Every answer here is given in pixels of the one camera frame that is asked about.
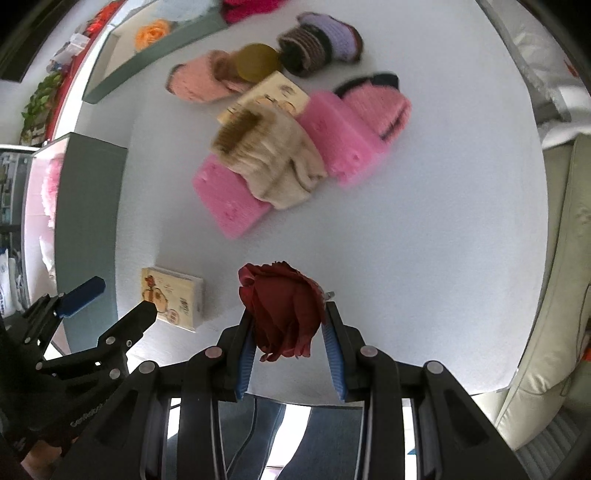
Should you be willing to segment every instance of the red rose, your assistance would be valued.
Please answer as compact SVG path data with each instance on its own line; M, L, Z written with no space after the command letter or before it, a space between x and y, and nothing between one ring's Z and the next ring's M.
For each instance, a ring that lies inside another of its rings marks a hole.
M286 262L246 264L238 271L240 299L254 318L256 345L274 362L281 355L310 356L324 319L322 289Z

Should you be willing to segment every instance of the white tablecloth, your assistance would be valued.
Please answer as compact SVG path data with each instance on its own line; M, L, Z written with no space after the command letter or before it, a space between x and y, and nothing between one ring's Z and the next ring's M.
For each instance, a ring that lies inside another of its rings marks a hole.
M185 103L165 91L165 79L175 64L213 48L276 45L308 10L355 25L365 52L358 65L330 65L297 83L308 92L333 89L390 70L413 103L410 124L360 186L342 190L328 180L307 203L226 240L191 178L232 100ZM196 333L157 322L132 348L135 358L170 364L215 344L241 318L238 269L286 260L334 290L344 322L393 358L438 359L471 394L510 382L544 269L544 163L526 87L473 0L290 0L159 60L85 106L80 125L129 147L117 226L119 315L139 301L142 267L207 284L207 322ZM256 362L249 390L290 403L338 403L320 333L309 359Z

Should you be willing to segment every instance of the beige armchair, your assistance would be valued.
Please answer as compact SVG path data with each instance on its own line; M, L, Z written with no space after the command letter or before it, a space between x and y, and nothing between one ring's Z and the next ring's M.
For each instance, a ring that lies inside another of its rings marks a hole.
M544 161L548 248L538 315L509 388L475 397L514 450L546 428L571 390L585 408L580 391L591 388L583 385L589 375L573 382L591 316L591 137L545 151Z

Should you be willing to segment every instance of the blue gripper pad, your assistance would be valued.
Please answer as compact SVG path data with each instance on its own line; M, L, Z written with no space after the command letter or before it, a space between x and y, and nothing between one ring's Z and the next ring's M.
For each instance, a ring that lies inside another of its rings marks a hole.
M242 352L238 360L238 380L236 382L236 397L238 400L244 398L248 383L251 380L252 365L255 362L256 345L254 332L251 329L248 331L242 345Z
M56 316L59 318L70 318L74 316L102 295L105 288L105 281L102 278L92 277L60 298L56 306Z
M324 347L326 356L329 359L330 376L333 380L333 386L342 401L347 396L347 386L345 385L345 363L343 354L340 351L339 341L336 337L335 328L330 322L322 324L322 336L324 337Z

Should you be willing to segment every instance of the screw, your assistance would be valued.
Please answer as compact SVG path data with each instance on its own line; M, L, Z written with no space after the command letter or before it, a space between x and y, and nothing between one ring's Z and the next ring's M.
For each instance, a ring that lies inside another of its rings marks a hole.
M378 354L378 349L371 345L363 345L359 351L361 352L361 355L369 358L375 357Z
M154 362L142 362L139 366L139 373L141 374L150 374L156 368L156 364Z
M427 370L429 370L434 375L439 375L443 373L443 365L439 362L429 362L427 364Z
M223 350L218 346L211 346L205 350L205 356L207 358L220 358L223 354Z

